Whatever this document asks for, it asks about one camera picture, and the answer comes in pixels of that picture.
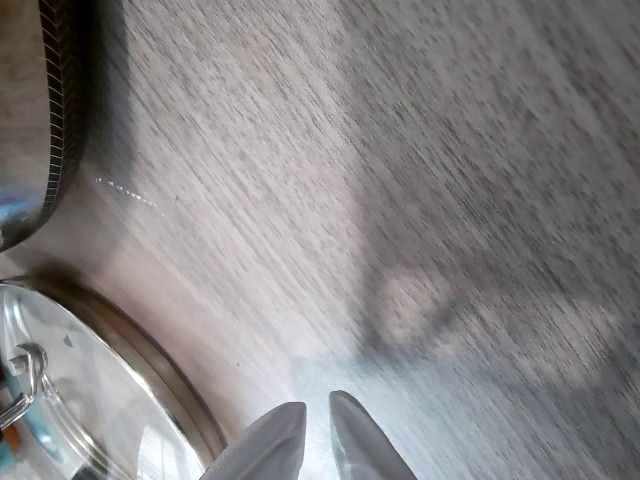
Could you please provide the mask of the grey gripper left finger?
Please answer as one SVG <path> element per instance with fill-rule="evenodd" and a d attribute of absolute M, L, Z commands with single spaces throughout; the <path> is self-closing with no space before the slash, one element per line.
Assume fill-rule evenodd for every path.
<path fill-rule="evenodd" d="M 306 404 L 283 403 L 247 427 L 201 479 L 297 479 L 305 436 Z"/>

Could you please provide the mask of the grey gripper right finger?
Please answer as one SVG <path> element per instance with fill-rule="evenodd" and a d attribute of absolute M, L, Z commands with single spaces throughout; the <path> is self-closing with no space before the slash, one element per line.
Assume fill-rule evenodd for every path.
<path fill-rule="evenodd" d="M 332 450 L 341 479 L 417 479 L 353 395 L 333 391 L 329 407 Z"/>

